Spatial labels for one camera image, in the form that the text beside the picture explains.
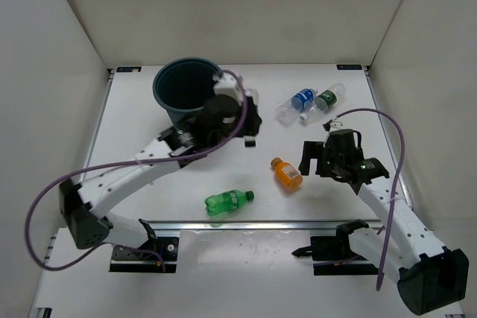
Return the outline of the clear Pepsi bottle black cap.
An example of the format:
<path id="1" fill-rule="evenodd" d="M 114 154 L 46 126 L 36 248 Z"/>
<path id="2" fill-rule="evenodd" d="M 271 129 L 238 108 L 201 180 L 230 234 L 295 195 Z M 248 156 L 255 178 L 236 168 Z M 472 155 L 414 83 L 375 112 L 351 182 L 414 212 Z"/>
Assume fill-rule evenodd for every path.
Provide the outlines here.
<path id="1" fill-rule="evenodd" d="M 247 114 L 241 130 L 241 136 L 244 138 L 245 147 L 255 147 L 255 137 L 259 133 L 262 119 L 258 114 L 259 94 L 256 89 L 249 88 L 246 90 L 246 108 Z"/>

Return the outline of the orange juice bottle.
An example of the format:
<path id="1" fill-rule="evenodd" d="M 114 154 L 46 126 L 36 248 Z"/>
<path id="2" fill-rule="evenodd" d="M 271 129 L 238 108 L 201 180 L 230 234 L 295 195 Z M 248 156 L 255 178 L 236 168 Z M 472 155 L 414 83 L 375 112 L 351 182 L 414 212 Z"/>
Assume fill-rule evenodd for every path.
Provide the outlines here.
<path id="1" fill-rule="evenodd" d="M 281 158 L 274 158 L 271 161 L 271 168 L 275 177 L 280 184 L 289 191 L 296 191 L 303 182 L 300 172 L 288 162 L 284 162 Z"/>

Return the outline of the green plastic soda bottle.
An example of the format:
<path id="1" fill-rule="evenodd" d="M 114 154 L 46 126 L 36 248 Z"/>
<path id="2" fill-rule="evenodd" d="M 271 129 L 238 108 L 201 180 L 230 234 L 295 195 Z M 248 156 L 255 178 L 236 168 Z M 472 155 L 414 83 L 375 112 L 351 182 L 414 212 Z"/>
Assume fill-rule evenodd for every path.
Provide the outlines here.
<path id="1" fill-rule="evenodd" d="M 221 194 L 212 195 L 204 200 L 206 213 L 209 216 L 216 216 L 223 213 L 234 212 L 252 202 L 255 194 L 252 191 L 226 191 Z"/>

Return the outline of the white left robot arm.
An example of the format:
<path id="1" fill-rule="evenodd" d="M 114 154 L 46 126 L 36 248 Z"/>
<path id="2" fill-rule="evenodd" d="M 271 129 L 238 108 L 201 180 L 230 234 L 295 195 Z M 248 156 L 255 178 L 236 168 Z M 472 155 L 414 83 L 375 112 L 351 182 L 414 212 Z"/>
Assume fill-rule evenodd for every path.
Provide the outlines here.
<path id="1" fill-rule="evenodd" d="M 156 179 L 172 174 L 206 157 L 230 139 L 242 137 L 251 146 L 262 119 L 258 96 L 246 92 L 245 101 L 214 95 L 202 110 L 161 132 L 132 160 L 82 182 L 60 183 L 60 212 L 78 249 L 114 244 L 132 250 L 139 258 L 151 257 L 157 237 L 144 219 L 113 214 L 122 200 Z"/>

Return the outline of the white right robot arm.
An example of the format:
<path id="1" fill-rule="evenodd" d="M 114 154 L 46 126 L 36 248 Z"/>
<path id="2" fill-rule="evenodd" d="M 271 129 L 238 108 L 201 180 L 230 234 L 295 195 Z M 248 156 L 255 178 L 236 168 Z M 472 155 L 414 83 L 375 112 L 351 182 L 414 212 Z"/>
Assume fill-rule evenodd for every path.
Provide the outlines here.
<path id="1" fill-rule="evenodd" d="M 318 252 L 343 258 L 359 255 L 381 267 L 397 285 L 405 306 L 415 315 L 461 301 L 466 295 L 469 260 L 461 249 L 449 249 L 391 189 L 391 178 L 376 158 L 365 158 L 361 133 L 351 129 L 329 132 L 325 141 L 305 141 L 299 171 L 309 175 L 316 160 L 316 175 L 348 184 L 375 215 L 389 224 L 391 243 L 383 258 L 384 235 L 377 235 L 363 220 L 337 226 L 333 244 Z"/>

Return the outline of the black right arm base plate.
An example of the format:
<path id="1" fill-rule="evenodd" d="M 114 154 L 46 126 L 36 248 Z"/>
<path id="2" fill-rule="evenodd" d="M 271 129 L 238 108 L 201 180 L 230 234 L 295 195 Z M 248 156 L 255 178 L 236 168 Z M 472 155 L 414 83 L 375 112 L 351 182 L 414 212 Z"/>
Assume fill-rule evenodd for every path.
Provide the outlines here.
<path id="1" fill-rule="evenodd" d="M 335 236 L 312 236 L 315 276 L 375 276 L 378 269 L 347 249 Z"/>

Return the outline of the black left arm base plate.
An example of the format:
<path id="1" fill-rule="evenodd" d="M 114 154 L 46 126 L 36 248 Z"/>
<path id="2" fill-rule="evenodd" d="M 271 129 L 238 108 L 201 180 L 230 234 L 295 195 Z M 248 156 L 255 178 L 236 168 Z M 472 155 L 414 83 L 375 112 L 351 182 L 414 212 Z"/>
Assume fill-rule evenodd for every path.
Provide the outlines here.
<path id="1" fill-rule="evenodd" d="M 133 252 L 115 246 L 110 259 L 111 273 L 154 273 L 173 274 L 177 270 L 179 252 L 179 231 L 156 231 L 157 240 L 152 247 L 145 250 L 156 254 Z"/>

